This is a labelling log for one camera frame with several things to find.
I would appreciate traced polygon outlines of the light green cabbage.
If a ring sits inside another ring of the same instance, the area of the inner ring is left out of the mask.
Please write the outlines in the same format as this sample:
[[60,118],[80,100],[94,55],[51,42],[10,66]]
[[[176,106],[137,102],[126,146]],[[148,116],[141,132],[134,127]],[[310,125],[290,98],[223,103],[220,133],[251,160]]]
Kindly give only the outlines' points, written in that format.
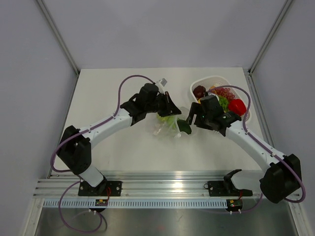
[[176,116],[161,117],[161,116],[157,115],[157,119],[160,122],[166,123],[167,125],[171,126],[175,122]]

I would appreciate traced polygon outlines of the clear zip top bag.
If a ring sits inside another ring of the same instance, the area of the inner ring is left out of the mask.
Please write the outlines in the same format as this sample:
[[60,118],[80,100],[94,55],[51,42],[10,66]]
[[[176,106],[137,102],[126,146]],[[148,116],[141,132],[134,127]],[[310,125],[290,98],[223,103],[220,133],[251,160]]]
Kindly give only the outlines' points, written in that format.
[[197,135],[198,130],[195,126],[189,126],[186,119],[189,109],[180,107],[180,115],[161,117],[157,113],[149,114],[145,122],[146,132],[159,139],[175,138],[186,139]]

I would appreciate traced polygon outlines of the dark green avocado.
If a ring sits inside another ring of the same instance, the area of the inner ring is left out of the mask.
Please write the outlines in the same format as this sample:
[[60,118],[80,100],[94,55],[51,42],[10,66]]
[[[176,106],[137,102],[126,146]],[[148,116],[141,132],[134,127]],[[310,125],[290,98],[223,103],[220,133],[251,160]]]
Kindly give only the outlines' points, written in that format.
[[188,135],[190,135],[192,133],[191,127],[190,125],[183,119],[178,119],[177,120],[177,125],[178,128],[180,130],[180,132],[184,132]]

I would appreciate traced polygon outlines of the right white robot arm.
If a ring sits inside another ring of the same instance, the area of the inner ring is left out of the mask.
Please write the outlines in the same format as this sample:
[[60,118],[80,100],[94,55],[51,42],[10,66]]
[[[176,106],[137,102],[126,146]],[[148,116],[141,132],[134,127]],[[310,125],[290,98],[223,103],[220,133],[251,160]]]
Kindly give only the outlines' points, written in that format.
[[299,158],[294,154],[285,155],[251,133],[239,115],[233,111],[224,112],[215,96],[193,102],[187,122],[198,128],[217,131],[232,140],[261,168],[259,173],[237,169],[226,174],[223,188],[227,194],[234,195],[240,190],[259,191],[269,201],[278,203],[301,189],[300,200],[304,200],[306,191]]

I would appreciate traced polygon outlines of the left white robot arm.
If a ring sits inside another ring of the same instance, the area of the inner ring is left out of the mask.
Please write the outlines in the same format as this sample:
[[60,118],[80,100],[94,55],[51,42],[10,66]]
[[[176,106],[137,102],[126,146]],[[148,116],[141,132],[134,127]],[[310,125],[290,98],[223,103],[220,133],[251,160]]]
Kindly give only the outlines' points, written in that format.
[[92,165],[92,149],[116,132],[142,121],[150,113],[171,117],[182,112],[168,92],[160,90],[156,84],[146,83],[128,101],[119,104],[113,115],[86,128],[67,127],[56,152],[57,157],[81,179],[80,186],[90,196],[108,193],[108,180]]

